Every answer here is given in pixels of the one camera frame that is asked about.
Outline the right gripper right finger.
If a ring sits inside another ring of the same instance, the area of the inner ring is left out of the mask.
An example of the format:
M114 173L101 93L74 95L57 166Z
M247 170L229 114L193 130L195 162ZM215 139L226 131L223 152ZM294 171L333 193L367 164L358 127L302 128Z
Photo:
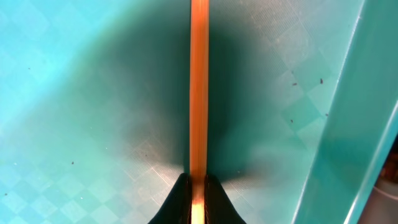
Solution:
M205 223L246 224L233 207L220 181L211 174L205 177Z

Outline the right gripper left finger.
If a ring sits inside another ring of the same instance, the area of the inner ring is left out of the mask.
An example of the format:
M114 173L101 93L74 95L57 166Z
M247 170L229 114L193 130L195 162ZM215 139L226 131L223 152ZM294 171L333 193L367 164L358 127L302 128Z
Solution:
M190 175L179 175L149 224L190 224Z

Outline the wooden chopstick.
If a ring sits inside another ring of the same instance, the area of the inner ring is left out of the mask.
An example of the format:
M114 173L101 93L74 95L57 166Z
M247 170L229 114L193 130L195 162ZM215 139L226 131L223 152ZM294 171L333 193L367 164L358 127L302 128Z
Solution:
M205 224L205 176L208 139L208 63L210 1L191 1L190 31L190 175L191 223Z

